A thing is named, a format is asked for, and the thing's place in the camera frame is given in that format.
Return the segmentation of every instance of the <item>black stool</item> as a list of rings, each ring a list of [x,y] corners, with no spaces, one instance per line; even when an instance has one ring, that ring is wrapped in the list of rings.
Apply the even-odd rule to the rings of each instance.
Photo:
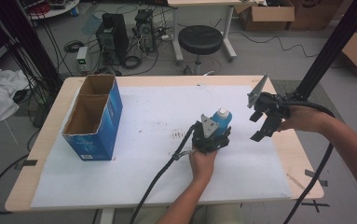
[[[205,25],[186,26],[179,32],[178,42],[181,48],[190,53],[196,54],[195,72],[187,65],[185,70],[189,70],[192,75],[200,73],[200,55],[209,55],[217,52],[224,41],[221,33]],[[213,71],[206,73],[204,76],[210,75]]]

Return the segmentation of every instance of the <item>wrist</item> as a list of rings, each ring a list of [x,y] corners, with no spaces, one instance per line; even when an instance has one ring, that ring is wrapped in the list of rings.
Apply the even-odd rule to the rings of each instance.
[[[211,178],[194,178],[190,185],[197,188],[197,189],[205,189],[210,183]]]

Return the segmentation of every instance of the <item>forearm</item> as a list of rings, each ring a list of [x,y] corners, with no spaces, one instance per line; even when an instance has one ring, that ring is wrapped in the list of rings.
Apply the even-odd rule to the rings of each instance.
[[[169,207],[166,214],[158,220],[157,224],[189,223],[199,198],[206,186],[207,183],[204,184],[199,181],[192,181],[185,191]]]
[[[328,119],[320,133],[335,146],[357,181],[357,133],[337,119]]]

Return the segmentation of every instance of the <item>power supply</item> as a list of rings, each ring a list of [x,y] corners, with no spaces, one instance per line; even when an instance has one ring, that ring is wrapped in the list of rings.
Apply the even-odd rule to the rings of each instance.
[[[87,73],[90,71],[90,59],[88,55],[88,47],[80,47],[78,54],[76,55],[76,64],[78,70],[82,73]]]

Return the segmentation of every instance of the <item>black box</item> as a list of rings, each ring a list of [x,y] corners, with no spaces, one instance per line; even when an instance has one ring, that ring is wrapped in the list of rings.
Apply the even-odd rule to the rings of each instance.
[[[125,19],[122,14],[109,14],[108,18],[110,21],[107,24],[111,23],[112,27],[106,28],[104,26],[105,21],[103,21],[96,31],[97,41],[103,54],[103,63],[106,65],[120,65],[126,57],[129,47]]]

